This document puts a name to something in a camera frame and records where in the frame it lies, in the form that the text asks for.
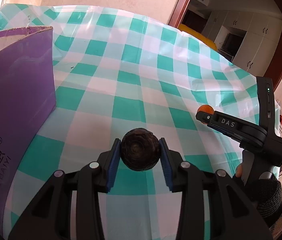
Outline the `right hand black knit glove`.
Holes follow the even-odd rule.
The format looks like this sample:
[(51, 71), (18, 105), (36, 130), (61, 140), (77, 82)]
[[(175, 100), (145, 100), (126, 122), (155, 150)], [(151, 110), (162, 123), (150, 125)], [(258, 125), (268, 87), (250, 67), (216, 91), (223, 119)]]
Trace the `right hand black knit glove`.
[(239, 164), (232, 179), (248, 199), (255, 204), (256, 210), (270, 228), (282, 214), (281, 183), (272, 175), (270, 179), (259, 179), (253, 181), (251, 185), (245, 186), (241, 179), (242, 171), (242, 164)]

